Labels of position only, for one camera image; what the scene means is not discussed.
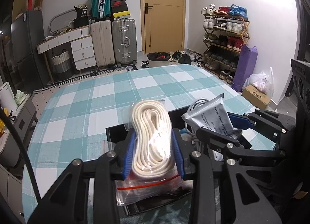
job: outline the red sneaker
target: red sneaker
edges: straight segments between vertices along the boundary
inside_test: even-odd
[[[230,10],[232,10],[232,8],[230,7],[219,7],[219,9],[214,12],[214,14],[227,15],[227,11],[230,11]]]
[[[232,49],[234,46],[235,38],[232,36],[229,36],[227,39],[227,48]]]
[[[241,52],[242,47],[243,47],[242,39],[241,38],[235,38],[235,44],[233,46],[233,49],[236,50],[236,51]]]

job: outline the teal suitcase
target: teal suitcase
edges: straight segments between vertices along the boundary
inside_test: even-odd
[[[93,17],[110,19],[111,0],[91,0],[91,7]]]

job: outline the black cable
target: black cable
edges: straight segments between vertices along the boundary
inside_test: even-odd
[[[37,199],[37,202],[39,203],[41,200],[41,197],[40,197],[37,181],[36,181],[36,178],[34,175],[34,170],[32,169],[32,166],[31,166],[31,163],[29,160],[29,156],[28,156],[27,151],[23,145],[23,142],[22,142],[20,136],[18,135],[18,132],[14,128],[13,124],[11,123],[10,119],[6,116],[3,109],[1,109],[1,108],[0,108],[0,118],[4,122],[4,124],[6,125],[6,127],[10,131],[10,133],[12,134],[12,136],[15,140],[15,143],[17,144],[18,148],[20,149],[21,156],[22,156],[23,160],[25,161],[25,165],[26,165],[28,173],[29,173],[29,177],[30,177],[30,181],[32,184],[32,188],[34,190],[35,197]]]

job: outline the table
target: table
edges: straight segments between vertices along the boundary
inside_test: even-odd
[[[41,197],[75,158],[93,160],[112,150],[106,140],[107,127],[122,124],[125,106],[142,99],[164,99],[168,111],[188,106],[197,98],[213,99],[224,93],[227,111],[244,114],[255,107],[228,85],[204,69],[174,65],[136,70],[66,86],[49,100],[32,136],[28,155],[34,168]],[[246,130],[243,135],[253,149],[272,150],[274,143]],[[23,175],[23,207],[27,220],[36,206],[26,168]],[[93,180],[90,181],[88,219],[92,223]],[[125,217],[121,222],[187,223],[190,197],[161,209]]]

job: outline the purple bag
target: purple bag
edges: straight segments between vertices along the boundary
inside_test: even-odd
[[[257,59],[257,48],[249,48],[246,45],[242,47],[240,52],[238,66],[236,69],[235,77],[232,82],[232,88],[237,91],[242,91],[242,86],[245,80],[253,73]]]

